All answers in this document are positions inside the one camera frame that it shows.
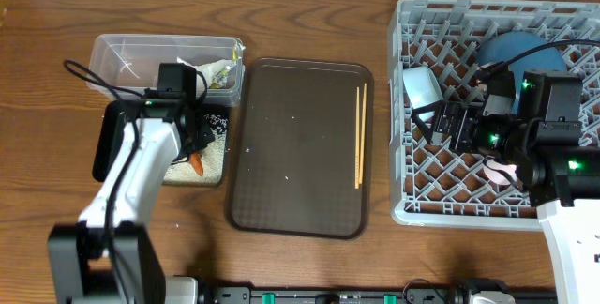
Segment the yellow green snack wrapper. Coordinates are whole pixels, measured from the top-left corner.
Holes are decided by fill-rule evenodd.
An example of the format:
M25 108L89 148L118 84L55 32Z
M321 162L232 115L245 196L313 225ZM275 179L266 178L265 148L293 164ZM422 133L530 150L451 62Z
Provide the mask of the yellow green snack wrapper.
M235 71L237 69L237 63L242 59L244 46L236 45L232 50L231 59L218 60L212 65L212 89L225 89L233 87L233 81L235 79Z

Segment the pink cup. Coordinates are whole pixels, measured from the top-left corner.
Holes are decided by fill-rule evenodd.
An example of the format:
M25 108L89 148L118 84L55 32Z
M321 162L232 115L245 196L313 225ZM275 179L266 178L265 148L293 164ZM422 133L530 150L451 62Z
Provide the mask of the pink cup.
M495 160L484 161L484 174L487 179L497 185L507 186L517 182L517 166L500 164Z

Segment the orange carrot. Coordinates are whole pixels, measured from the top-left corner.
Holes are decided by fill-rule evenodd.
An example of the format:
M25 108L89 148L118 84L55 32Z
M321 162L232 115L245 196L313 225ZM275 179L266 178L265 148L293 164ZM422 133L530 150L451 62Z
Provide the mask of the orange carrot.
M189 156L189 164L194 169L198 176L204 175L204 168L202 163L202 155L200 152L193 153Z

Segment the light blue rice bowl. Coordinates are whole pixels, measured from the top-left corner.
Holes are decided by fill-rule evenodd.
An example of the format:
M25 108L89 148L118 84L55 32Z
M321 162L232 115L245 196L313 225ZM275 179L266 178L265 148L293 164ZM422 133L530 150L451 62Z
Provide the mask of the light blue rice bowl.
M443 99L439 82L429 67L405 69L402 78L413 112Z

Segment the white napkin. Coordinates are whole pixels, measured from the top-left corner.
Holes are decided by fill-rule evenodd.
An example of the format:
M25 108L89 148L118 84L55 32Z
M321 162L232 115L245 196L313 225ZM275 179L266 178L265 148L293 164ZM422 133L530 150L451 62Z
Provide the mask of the white napkin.
M193 67L197 71L197 86L196 86L196 95L199 97L207 88L211 88L212 83L212 65L215 62L207 63L200 66L195 66L190 64L189 62L183 60L182 58L177 58L177 62L180 64L184 64L189 67Z

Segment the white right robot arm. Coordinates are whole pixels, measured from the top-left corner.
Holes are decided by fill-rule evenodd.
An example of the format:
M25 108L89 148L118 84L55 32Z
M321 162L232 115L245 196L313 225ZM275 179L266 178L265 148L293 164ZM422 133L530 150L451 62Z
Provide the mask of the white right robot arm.
M481 105L440 100L412 111L430 145L449 136L452 151L516 168L536 210L561 303L599 300L599 150L579 143L582 80L568 71L508 69L478 81Z

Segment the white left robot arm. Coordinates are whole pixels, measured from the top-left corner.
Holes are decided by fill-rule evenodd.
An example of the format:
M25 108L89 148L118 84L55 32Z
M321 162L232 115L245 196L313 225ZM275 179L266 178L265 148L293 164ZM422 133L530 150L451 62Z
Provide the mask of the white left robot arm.
M122 112L118 152L91 204L73 224L57 223L47 249L59 303L209 303L211 292L191 276L166 276L147 231L168 169L208 143L203 74L162 63L154 88L133 92L108 84L80 63L71 74L106 88Z

